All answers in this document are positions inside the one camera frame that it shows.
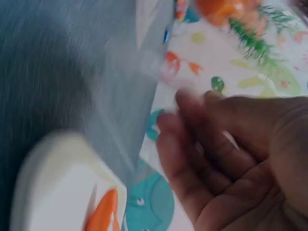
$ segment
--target teal shape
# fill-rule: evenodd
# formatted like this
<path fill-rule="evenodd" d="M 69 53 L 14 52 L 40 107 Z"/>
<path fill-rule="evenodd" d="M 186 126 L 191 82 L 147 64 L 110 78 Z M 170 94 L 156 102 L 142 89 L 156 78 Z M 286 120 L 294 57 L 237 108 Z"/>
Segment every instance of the teal shape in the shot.
<path fill-rule="evenodd" d="M 153 141 L 156 141 L 159 135 L 158 132 L 155 130 L 155 126 L 156 126 L 157 117 L 162 112 L 164 112 L 164 110 L 160 109 L 150 114 L 150 120 L 149 120 L 148 127 L 146 129 L 146 135 Z"/>
<path fill-rule="evenodd" d="M 138 163 L 135 179 L 126 208 L 128 230 L 167 231 L 174 214 L 169 184 L 143 160 Z"/>
<path fill-rule="evenodd" d="M 192 6 L 189 6 L 184 18 L 186 23 L 196 23 L 200 21 L 199 15 L 195 12 Z"/>

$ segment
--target white plastic object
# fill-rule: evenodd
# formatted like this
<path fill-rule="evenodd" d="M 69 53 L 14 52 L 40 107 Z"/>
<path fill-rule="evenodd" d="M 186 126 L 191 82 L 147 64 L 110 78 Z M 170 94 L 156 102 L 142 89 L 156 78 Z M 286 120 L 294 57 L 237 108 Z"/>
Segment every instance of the white plastic object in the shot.
<path fill-rule="evenodd" d="M 43 139 L 20 169 L 10 231 L 84 231 L 103 195 L 118 191 L 121 227 L 127 191 L 105 162 L 77 133 Z"/>

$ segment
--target green print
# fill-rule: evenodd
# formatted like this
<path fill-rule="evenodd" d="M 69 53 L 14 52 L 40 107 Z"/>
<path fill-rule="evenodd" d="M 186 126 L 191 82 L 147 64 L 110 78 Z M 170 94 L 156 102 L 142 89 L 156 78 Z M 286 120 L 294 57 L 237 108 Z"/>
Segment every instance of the green print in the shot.
<path fill-rule="evenodd" d="M 259 94 L 259 97 L 270 98 L 270 97 L 276 96 L 275 92 L 272 90 L 269 83 L 267 81 L 262 80 L 258 76 L 244 79 L 240 81 L 239 84 L 237 85 L 237 87 L 240 89 L 247 89 L 247 88 L 252 88 L 256 86 L 264 87 L 263 91 Z"/>
<path fill-rule="evenodd" d="M 278 35 L 284 30 L 289 32 L 296 32 L 298 30 L 296 26 L 289 23 L 297 19 L 295 16 L 285 15 L 281 10 L 275 9 L 270 5 L 258 6 L 258 12 L 266 18 L 268 25 L 273 24 L 277 28 Z"/>
<path fill-rule="evenodd" d="M 244 69 L 252 70 L 249 64 L 245 64 L 245 62 L 241 60 L 231 60 L 230 63 Z M 278 64 L 273 68 L 260 66 L 255 70 L 262 73 L 265 79 L 259 76 L 244 79 L 239 82 L 238 88 L 246 89 L 255 86 L 263 86 L 264 90 L 260 94 L 261 97 L 273 97 L 276 95 L 275 91 L 287 96 L 298 96 L 300 94 L 300 84 L 285 65 Z"/>
<path fill-rule="evenodd" d="M 197 45 L 202 45 L 205 42 L 205 36 L 203 32 L 196 32 L 191 35 L 191 40 Z"/>
<path fill-rule="evenodd" d="M 277 56 L 271 48 L 273 45 L 267 44 L 262 38 L 257 38 L 255 30 L 246 29 L 245 24 L 237 19 L 229 18 L 230 29 L 239 36 L 240 47 L 247 49 L 245 59 L 254 59 L 258 66 L 273 67 L 282 60 L 272 58 Z"/>
<path fill-rule="evenodd" d="M 225 83 L 219 76 L 214 76 L 211 79 L 212 89 L 214 91 L 222 93 L 225 88 Z"/>

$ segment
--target bed sheet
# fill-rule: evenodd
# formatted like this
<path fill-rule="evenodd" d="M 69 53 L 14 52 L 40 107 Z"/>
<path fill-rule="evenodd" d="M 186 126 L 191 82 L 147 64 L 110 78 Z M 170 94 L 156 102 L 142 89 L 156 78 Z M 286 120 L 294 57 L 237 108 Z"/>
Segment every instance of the bed sheet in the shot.
<path fill-rule="evenodd" d="M 256 97 L 294 97 L 307 95 L 308 31 L 300 19 L 285 5 L 272 1 L 262 6 L 284 17 L 283 31 L 271 14 L 258 15 L 267 20 L 262 37 L 281 59 L 271 68 L 247 57 L 247 44 L 239 35 L 218 30 L 200 19 L 190 6 L 181 22 L 174 24 L 166 55 L 166 73 L 159 77 L 148 129 L 140 152 L 140 160 L 131 197 L 128 201 L 125 230 L 192 231 L 193 227 L 168 186 L 162 171 L 155 140 L 159 131 L 156 118 L 161 111 L 176 108 L 174 95 L 182 87 L 199 94 L 207 90 L 225 96 L 235 94 Z"/>

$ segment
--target hand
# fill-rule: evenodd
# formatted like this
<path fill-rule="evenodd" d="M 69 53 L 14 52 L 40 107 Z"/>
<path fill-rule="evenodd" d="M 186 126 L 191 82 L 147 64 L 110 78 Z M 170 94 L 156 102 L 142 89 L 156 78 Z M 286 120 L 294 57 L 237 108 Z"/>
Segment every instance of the hand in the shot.
<path fill-rule="evenodd" d="M 307 98 L 176 101 L 157 119 L 157 148 L 196 231 L 308 230 Z"/>

